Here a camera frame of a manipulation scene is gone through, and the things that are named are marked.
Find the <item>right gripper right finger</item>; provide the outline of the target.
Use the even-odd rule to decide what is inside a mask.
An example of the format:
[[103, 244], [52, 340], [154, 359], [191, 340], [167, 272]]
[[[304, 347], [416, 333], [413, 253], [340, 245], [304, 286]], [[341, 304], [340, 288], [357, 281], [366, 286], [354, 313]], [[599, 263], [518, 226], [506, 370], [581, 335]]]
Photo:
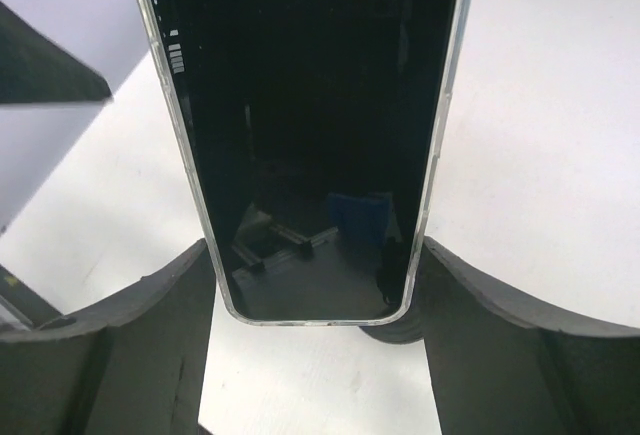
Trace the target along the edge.
[[414, 298], [442, 433], [638, 433], [638, 329], [535, 298], [432, 238]]

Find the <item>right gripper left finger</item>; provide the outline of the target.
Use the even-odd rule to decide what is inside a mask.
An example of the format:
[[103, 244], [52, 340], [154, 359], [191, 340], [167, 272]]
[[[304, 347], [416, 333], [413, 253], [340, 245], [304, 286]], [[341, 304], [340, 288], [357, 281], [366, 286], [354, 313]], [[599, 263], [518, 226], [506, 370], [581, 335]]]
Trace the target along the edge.
[[63, 314], [1, 274], [5, 434], [201, 434], [216, 290], [204, 241]]

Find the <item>black smartphone clear case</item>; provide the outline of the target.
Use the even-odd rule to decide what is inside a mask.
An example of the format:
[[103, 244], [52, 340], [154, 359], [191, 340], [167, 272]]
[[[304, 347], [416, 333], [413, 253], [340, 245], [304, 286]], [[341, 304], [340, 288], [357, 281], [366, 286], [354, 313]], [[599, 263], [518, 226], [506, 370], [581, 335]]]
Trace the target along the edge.
[[471, 0], [136, 0], [224, 304], [410, 309]]

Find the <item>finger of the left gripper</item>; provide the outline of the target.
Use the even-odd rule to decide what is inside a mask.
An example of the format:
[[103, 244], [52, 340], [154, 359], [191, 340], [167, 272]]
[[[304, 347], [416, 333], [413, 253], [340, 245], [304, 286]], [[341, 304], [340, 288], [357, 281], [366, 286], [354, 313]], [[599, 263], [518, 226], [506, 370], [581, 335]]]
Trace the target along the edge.
[[104, 77], [1, 6], [3, 105], [101, 103], [111, 97]]

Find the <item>black phone stand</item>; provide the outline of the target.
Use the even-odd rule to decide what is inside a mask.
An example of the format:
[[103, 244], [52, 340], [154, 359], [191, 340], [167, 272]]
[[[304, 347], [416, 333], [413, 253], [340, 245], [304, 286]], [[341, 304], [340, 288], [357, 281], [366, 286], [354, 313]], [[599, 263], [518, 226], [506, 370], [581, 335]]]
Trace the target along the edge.
[[420, 317], [409, 312], [389, 324], [361, 326], [360, 329], [370, 338], [390, 345], [407, 345], [423, 339]]

